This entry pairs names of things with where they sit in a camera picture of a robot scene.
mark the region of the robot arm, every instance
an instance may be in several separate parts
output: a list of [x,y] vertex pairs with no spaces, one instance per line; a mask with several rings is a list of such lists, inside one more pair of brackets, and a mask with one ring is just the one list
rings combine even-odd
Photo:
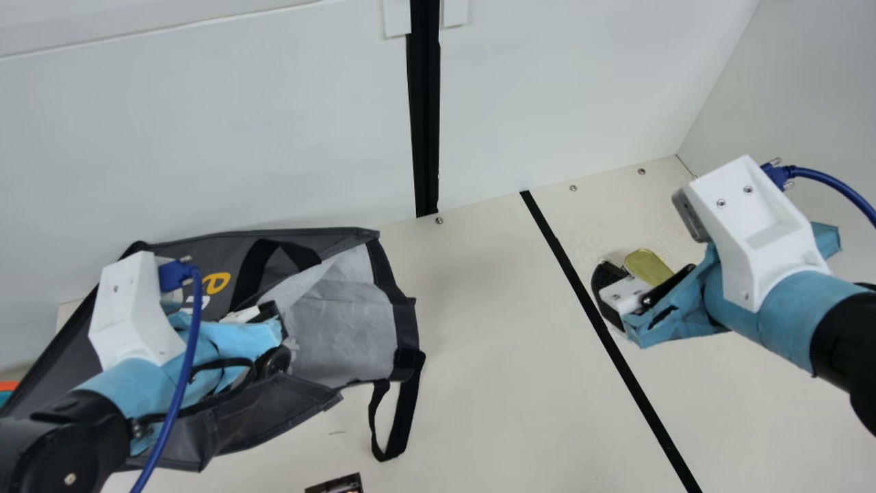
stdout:
[[[156,443],[192,328],[180,311],[181,265],[141,252],[103,270],[88,331],[103,371],[27,418],[0,419],[0,493],[97,492]],[[199,324],[178,416],[288,368],[276,307],[240,315]]]
[[703,262],[659,286],[604,263],[603,315],[640,347],[732,330],[851,395],[876,434],[876,292],[830,275],[836,228],[811,225],[749,157],[673,196]]

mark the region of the black vertical rail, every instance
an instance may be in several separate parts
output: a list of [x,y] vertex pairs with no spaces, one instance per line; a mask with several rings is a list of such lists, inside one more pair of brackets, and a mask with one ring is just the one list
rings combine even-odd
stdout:
[[438,211],[438,122],[441,103],[440,0],[411,0],[407,97],[411,111],[413,191],[417,217]]

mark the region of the white bracket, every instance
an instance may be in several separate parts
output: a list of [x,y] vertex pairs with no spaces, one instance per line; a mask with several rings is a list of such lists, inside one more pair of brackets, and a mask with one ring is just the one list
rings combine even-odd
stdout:
[[695,228],[715,242],[727,301],[756,312],[787,277],[807,270],[830,274],[809,221],[751,157],[716,169],[681,193],[693,208]]
[[158,267],[139,252],[103,268],[88,339],[104,370],[128,358],[162,366],[186,350],[161,308]]
[[383,14],[387,38],[411,33],[411,0],[383,0]]
[[469,23],[469,0],[443,0],[442,7],[442,27],[457,27]]

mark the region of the black seam strip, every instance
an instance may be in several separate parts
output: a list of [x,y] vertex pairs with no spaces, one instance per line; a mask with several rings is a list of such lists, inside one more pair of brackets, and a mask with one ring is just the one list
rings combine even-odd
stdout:
[[411,33],[407,35],[407,98],[411,114],[413,194],[418,218],[438,211],[440,8],[440,0],[411,0]]
[[569,280],[569,285],[571,285],[572,290],[575,292],[576,296],[578,296],[578,301],[581,303],[582,308],[584,308],[587,318],[590,319],[590,323],[593,325],[593,330],[596,331],[599,340],[602,341],[603,346],[605,347],[605,352],[608,353],[611,362],[614,363],[614,367],[618,370],[621,379],[624,380],[626,388],[630,391],[632,399],[636,401],[636,404],[639,406],[639,410],[642,412],[642,416],[645,417],[645,421],[651,426],[651,431],[653,432],[654,437],[660,442],[663,452],[666,454],[669,462],[675,469],[675,473],[678,474],[678,478],[682,480],[684,488],[690,493],[702,493],[702,490],[696,483],[694,475],[690,472],[688,465],[684,462],[682,454],[677,448],[675,448],[672,438],[669,436],[669,433],[660,421],[660,417],[657,416],[657,411],[654,410],[651,402],[648,401],[645,391],[642,390],[639,381],[636,380],[636,376],[632,373],[632,370],[630,370],[629,365],[626,364],[624,355],[620,353],[618,345],[615,344],[614,339],[611,337],[611,334],[609,334],[608,326],[605,325],[605,321],[599,314],[597,306],[593,303],[593,299],[590,298],[590,294],[584,288],[584,284],[581,282],[581,278],[575,271],[575,267],[572,265],[569,256],[566,255],[566,251],[563,250],[562,244],[556,238],[548,221],[541,213],[541,209],[539,209],[539,205],[535,202],[533,194],[530,193],[529,190],[526,190],[520,192],[520,196],[523,197],[523,202],[526,203],[526,207],[533,215],[535,224],[539,226],[541,234],[545,237],[545,241],[547,241],[551,251],[554,252],[554,257],[556,257],[556,261],[560,264],[563,274],[565,274],[566,278]]

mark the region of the white wall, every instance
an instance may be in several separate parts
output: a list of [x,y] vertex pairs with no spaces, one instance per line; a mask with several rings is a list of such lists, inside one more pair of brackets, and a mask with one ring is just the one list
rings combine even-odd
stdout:
[[0,0],[0,56],[319,0]]
[[[703,174],[742,154],[816,168],[876,201],[876,3],[764,0],[685,139]],[[796,180],[812,220],[840,226],[835,274],[876,280],[876,231],[839,194]]]
[[758,0],[471,0],[442,31],[442,208],[675,154]]
[[379,0],[0,59],[0,370],[134,240],[412,218],[409,126]]

